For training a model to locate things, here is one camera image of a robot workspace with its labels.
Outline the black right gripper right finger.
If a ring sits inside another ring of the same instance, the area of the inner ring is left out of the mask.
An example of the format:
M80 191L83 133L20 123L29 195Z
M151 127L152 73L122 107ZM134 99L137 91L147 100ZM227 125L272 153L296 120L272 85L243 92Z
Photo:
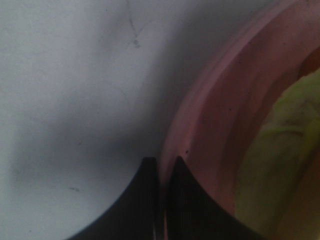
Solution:
M220 207L201 187L182 157L174 164L166 203L170 240L261 240Z

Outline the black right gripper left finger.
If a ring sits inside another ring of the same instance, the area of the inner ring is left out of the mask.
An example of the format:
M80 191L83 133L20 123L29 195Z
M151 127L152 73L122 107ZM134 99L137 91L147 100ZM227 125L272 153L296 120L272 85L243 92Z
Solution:
M154 157L141 161L121 196L71 240L153 240L158 173Z

